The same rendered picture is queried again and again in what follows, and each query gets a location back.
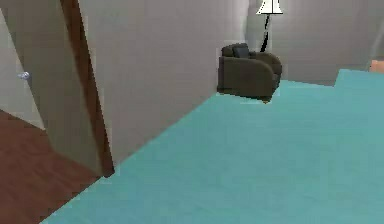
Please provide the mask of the dark grey cushion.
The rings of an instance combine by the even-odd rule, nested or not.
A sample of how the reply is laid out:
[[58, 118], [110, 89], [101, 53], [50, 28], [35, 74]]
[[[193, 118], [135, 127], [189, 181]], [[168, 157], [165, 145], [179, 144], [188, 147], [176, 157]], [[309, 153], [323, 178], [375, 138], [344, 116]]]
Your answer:
[[236, 58], [248, 58], [250, 55], [248, 46], [247, 45], [234, 46], [233, 55]]

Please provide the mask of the white shade floor lamp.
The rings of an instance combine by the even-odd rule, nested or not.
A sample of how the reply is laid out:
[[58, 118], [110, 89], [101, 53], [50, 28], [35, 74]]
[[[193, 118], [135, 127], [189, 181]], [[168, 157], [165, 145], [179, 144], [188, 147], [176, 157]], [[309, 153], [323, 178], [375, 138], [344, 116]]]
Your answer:
[[265, 52], [267, 49], [271, 16], [281, 15], [282, 13], [283, 11], [280, 7], [280, 0], [263, 0], [261, 6], [256, 12], [257, 15], [265, 16], [263, 42], [260, 49], [261, 52]]

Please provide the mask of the beige room door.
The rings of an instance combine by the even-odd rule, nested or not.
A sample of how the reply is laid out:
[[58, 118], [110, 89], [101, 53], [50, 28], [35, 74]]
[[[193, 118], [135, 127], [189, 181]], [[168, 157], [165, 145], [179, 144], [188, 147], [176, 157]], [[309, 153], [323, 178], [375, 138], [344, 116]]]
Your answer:
[[0, 10], [52, 148], [113, 175], [79, 0], [0, 0]]

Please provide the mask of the orange box shape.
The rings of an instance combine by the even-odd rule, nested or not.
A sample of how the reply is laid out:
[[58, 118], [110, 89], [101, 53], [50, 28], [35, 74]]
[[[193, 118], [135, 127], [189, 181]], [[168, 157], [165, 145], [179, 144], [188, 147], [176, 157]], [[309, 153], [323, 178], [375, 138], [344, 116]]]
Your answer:
[[372, 60], [369, 67], [369, 71], [384, 74], [384, 61]]

